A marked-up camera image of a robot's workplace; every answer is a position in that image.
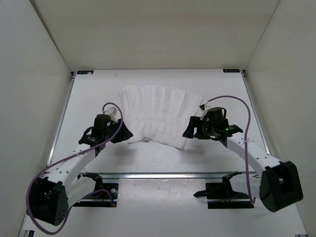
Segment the white pleated skirt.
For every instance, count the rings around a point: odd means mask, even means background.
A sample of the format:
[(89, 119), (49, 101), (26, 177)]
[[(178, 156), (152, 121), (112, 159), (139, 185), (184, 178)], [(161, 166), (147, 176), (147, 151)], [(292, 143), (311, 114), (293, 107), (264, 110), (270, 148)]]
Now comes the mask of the white pleated skirt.
[(123, 120), (133, 137), (129, 144), (156, 142), (182, 150), (182, 136), (203, 98), (159, 85), (128, 85), (118, 92)]

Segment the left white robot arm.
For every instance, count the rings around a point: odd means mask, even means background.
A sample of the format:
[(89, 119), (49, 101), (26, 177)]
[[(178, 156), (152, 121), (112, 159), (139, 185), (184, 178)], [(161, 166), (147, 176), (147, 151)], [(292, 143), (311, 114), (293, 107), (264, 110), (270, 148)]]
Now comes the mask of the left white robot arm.
[(133, 136), (121, 119), (99, 114), (79, 140), (73, 158), (63, 161), (43, 177), (35, 179), (27, 193), (28, 213), (34, 218), (60, 225), (71, 206), (85, 196), (103, 193), (102, 177), (84, 168), (105, 148), (105, 141), (119, 143)]

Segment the blue corner label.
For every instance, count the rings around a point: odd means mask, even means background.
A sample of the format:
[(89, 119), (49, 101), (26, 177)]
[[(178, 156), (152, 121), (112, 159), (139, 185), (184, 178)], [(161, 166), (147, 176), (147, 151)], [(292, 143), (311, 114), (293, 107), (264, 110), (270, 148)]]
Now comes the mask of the blue corner label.
[(224, 73), (240, 73), (239, 69), (223, 69)]
[(93, 74), (93, 70), (79, 70), (77, 71), (77, 75), (91, 75)]

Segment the right blue corner label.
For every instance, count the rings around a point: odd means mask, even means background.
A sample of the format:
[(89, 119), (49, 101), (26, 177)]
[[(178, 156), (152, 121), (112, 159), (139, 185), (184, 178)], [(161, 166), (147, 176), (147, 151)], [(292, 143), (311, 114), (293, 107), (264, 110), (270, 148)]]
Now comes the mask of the right blue corner label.
[(239, 69), (223, 69), (224, 73), (240, 73)]

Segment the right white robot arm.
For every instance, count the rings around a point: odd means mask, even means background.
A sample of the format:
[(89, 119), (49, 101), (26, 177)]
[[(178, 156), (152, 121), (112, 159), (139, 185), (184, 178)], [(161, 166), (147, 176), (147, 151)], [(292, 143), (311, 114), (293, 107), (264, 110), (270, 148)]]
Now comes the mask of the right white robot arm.
[(207, 183), (205, 190), (196, 192), (194, 197), (207, 197), (210, 202), (254, 197), (271, 212), (301, 201), (303, 191), (296, 165), (265, 153), (245, 137), (241, 128), (229, 124), (226, 113), (226, 109), (215, 107), (201, 117), (192, 116), (183, 137), (221, 142), (239, 155), (256, 175), (250, 177), (240, 171), (229, 173), (220, 183)]

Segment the aluminium table front rail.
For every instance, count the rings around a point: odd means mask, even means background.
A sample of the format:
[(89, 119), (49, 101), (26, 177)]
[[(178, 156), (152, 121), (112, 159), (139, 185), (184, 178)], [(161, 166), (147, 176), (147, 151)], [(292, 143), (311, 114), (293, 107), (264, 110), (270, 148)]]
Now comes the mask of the aluminium table front rail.
[(230, 172), (99, 173), (103, 179), (221, 179)]

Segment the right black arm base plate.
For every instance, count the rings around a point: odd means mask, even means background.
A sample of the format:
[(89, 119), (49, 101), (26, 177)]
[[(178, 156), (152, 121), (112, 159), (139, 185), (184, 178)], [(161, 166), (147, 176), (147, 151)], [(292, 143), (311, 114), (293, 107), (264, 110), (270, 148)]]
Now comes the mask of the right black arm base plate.
[(205, 190), (198, 191), (195, 198), (207, 199), (208, 209), (253, 209), (249, 196), (246, 193), (236, 192), (232, 189), (231, 179), (242, 173), (235, 171), (222, 177), (222, 182), (211, 182), (205, 184)]

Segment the left blue corner label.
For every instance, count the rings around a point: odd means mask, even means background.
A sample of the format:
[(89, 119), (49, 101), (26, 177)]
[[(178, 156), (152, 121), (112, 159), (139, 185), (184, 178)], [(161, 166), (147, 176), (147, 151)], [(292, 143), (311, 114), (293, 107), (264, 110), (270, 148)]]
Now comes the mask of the left blue corner label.
[(77, 75), (91, 75), (93, 74), (93, 70), (79, 70), (77, 71)]

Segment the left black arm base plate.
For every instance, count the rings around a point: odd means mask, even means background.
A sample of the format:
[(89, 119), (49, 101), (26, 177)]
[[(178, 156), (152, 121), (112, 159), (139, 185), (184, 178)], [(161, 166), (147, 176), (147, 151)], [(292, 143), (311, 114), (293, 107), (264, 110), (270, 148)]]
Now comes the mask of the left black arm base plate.
[(80, 201), (76, 202), (79, 207), (108, 207), (115, 208), (119, 194), (119, 184), (113, 181), (104, 181), (104, 179), (95, 173), (83, 175), (95, 182), (93, 192), (87, 194)]

